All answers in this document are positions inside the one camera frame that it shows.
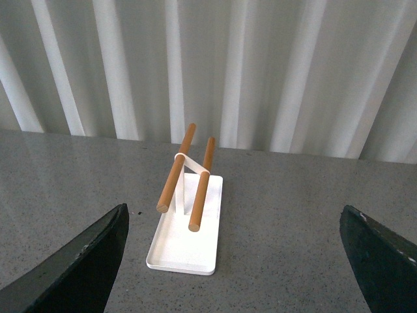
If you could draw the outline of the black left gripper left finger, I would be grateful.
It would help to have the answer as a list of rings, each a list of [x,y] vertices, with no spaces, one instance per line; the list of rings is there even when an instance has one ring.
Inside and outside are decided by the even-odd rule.
[[[2,312],[103,312],[129,230],[116,206],[42,263],[1,290]]]

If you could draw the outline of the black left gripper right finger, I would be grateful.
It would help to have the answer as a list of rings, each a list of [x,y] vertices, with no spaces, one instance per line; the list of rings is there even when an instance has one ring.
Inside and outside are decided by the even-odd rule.
[[[416,245],[351,205],[339,233],[369,309],[416,312]]]

